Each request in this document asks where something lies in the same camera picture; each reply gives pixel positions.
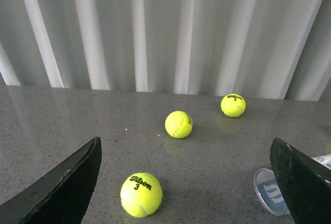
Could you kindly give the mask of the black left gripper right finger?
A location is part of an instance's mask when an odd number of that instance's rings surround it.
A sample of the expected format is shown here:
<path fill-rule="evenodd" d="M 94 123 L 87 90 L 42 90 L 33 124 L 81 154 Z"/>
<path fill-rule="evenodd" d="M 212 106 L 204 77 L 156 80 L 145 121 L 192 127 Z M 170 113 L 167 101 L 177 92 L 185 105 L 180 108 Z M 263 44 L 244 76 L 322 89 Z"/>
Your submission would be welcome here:
<path fill-rule="evenodd" d="M 295 223 L 330 223 L 330 169 L 279 138 L 269 157 Z"/>

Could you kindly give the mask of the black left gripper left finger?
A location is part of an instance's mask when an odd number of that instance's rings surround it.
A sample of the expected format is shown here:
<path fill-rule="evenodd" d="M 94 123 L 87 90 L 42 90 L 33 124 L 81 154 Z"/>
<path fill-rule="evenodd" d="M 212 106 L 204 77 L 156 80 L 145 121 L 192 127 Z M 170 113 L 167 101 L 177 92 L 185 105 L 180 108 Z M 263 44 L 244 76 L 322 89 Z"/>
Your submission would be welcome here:
<path fill-rule="evenodd" d="M 46 175 L 1 205 L 1 223 L 81 223 L 99 175 L 95 137 Z"/>

